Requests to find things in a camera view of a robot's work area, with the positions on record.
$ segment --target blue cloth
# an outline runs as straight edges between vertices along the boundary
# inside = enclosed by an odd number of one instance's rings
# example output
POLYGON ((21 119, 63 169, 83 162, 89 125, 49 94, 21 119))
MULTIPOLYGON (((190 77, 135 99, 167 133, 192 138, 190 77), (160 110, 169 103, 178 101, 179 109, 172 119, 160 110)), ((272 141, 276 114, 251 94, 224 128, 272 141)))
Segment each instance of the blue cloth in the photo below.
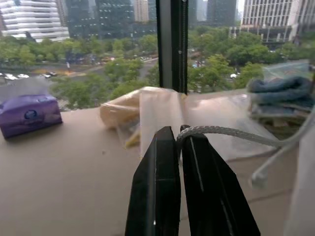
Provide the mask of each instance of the blue cloth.
POLYGON ((275 104, 285 101, 300 100, 299 104, 314 104, 310 94, 312 82, 303 77, 277 79, 270 82, 252 81, 248 85, 252 95, 252 102, 258 104, 275 104))

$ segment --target purple tissue box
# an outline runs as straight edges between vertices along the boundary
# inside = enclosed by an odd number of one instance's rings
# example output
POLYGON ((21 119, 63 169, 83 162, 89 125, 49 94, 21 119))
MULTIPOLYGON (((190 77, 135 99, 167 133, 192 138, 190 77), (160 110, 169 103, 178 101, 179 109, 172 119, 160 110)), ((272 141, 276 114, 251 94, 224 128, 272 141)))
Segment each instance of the purple tissue box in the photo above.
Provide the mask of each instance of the purple tissue box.
POLYGON ((0 105, 0 129, 5 138, 62 123, 57 100, 51 95, 22 95, 0 105))

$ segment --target windowsill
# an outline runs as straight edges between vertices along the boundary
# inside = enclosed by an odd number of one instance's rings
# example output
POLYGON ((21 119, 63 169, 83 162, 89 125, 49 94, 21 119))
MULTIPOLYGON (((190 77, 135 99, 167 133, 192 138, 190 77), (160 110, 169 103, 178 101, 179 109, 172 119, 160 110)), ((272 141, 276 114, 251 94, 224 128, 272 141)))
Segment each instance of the windowsill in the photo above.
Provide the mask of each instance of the windowsill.
MULTIPOLYGON (((124 235, 139 148, 124 149, 116 131, 105 129, 98 109, 62 117, 63 125, 0 138, 2 235, 124 235)), ((271 168, 263 191, 249 188, 247 180, 265 158, 229 163, 262 235, 281 233, 295 176, 291 156, 271 168)), ((182 185, 180 236, 189 235, 184 192, 182 185)))

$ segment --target beige windowsill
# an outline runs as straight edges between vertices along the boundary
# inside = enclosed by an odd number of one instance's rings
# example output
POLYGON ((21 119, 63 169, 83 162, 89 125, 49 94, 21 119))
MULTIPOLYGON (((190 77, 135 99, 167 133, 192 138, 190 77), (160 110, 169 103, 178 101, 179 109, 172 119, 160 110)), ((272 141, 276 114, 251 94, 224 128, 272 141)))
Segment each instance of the beige windowsill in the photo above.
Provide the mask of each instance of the beige windowsill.
MULTIPOLYGON (((0 138, 0 234, 124 235, 139 148, 124 149, 116 131, 104 128, 98 109, 65 112, 62 117, 63 125, 9 141, 0 138)), ((293 186, 295 155, 286 163, 286 174, 278 178, 284 168, 279 162, 271 169, 271 184, 263 191, 252 190, 248 176, 263 160, 229 164, 262 235, 279 235, 293 186), (277 217, 274 224, 272 217, 277 217)), ((179 235, 189 235, 188 228, 188 220, 183 219, 179 235)))

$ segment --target white cord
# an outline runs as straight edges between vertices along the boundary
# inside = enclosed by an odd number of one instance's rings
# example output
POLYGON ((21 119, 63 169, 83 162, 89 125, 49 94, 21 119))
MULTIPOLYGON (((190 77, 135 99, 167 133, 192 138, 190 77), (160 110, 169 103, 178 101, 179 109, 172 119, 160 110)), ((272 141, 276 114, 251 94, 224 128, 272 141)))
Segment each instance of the white cord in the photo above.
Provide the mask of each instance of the white cord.
POLYGON ((181 147, 183 140, 192 134, 224 134, 229 136, 238 137, 241 139, 249 140, 252 142, 273 146, 281 147, 274 155, 272 155, 268 160, 266 160, 253 174, 252 174, 252 185, 262 186, 267 179, 267 170, 275 162, 275 160, 281 156, 284 152, 291 150, 294 145, 300 141, 300 139, 312 128, 315 124, 315 108, 308 115, 304 124, 301 126, 298 132, 292 135, 290 138, 283 141, 274 141, 271 139, 264 138, 256 134, 250 134, 238 129, 220 127, 220 126, 193 126, 184 129, 177 136, 178 147, 181 147))

